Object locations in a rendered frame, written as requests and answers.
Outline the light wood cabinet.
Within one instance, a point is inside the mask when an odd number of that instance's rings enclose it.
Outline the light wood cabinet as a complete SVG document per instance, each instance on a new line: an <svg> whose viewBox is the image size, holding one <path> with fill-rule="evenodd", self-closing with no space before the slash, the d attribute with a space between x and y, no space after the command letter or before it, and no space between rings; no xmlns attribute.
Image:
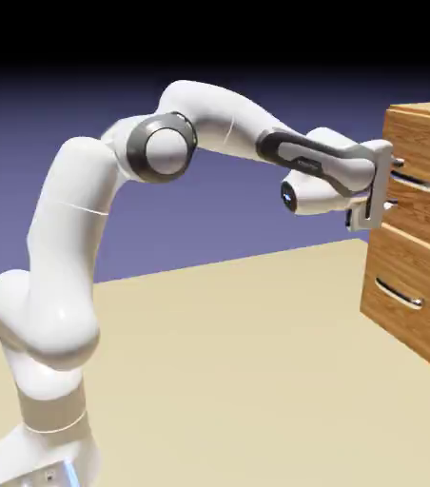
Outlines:
<svg viewBox="0 0 430 487"><path fill-rule="evenodd" d="M430 362L430 102L390 106L382 135L397 161L369 234L361 312Z"/></svg>

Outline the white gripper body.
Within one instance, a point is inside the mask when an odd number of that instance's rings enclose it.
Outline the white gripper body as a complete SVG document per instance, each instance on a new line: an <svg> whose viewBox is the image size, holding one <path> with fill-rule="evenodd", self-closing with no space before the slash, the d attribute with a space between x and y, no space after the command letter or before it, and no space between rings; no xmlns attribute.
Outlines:
<svg viewBox="0 0 430 487"><path fill-rule="evenodd" d="M362 143L371 151L375 163L375 176L365 209L360 211L360 229L373 229L381 226L384 203L387 200L387 187L391 165L393 164L393 146L385 140L373 140Z"/></svg>

